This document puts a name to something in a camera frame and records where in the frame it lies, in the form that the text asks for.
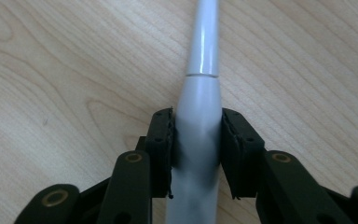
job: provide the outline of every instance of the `brass rivet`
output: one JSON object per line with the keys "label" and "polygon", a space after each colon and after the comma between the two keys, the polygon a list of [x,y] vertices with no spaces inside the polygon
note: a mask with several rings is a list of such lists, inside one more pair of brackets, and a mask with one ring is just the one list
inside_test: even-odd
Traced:
{"label": "brass rivet", "polygon": [[56,189],[43,197],[42,204],[46,207],[53,207],[65,202],[68,198],[68,191],[64,189]]}
{"label": "brass rivet", "polygon": [[292,159],[290,159],[290,157],[282,154],[282,153],[275,153],[272,155],[272,159],[274,159],[275,161],[280,161],[280,162],[290,162]]}
{"label": "brass rivet", "polygon": [[142,156],[138,153],[131,153],[126,156],[126,161],[129,161],[129,162],[137,162],[137,161],[141,161],[141,160],[142,160]]}

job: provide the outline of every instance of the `table surface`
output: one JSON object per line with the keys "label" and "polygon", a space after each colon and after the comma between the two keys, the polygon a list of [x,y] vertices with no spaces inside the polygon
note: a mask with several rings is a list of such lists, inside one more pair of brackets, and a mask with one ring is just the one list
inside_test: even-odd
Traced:
{"label": "table surface", "polygon": [[[87,189],[176,106],[196,1],[0,1],[0,223],[41,189]],[[315,179],[358,185],[358,1],[220,3],[222,102]],[[220,176],[218,223],[259,223]],[[163,223],[165,200],[154,201]]]}

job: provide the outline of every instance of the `white tube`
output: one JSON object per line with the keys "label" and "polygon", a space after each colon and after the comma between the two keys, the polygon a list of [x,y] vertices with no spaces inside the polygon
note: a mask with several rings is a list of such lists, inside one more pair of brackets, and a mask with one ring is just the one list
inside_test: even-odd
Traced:
{"label": "white tube", "polygon": [[185,84],[175,116],[176,149],[166,223],[216,220],[222,106],[218,80],[218,0],[200,0]]}

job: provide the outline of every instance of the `wood grain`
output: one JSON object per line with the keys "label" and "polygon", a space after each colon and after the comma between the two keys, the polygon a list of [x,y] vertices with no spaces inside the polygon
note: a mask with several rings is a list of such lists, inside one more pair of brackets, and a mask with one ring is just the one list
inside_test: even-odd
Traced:
{"label": "wood grain", "polygon": [[[223,105],[320,184],[358,185],[358,1],[221,1]],[[0,223],[41,189],[111,175],[175,106],[196,1],[0,0]],[[165,200],[154,201],[163,223]],[[218,223],[259,223],[221,174]]]}

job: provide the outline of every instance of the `wooden table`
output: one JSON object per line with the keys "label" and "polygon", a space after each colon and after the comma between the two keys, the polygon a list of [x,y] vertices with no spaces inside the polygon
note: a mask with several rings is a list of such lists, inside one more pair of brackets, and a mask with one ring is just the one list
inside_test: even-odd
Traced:
{"label": "wooden table", "polygon": [[[320,184],[358,185],[358,1],[221,1],[223,106]],[[0,1],[0,223],[41,189],[87,189],[175,106],[196,1]],[[218,223],[258,223],[221,175]],[[165,200],[154,201],[163,223]]]}

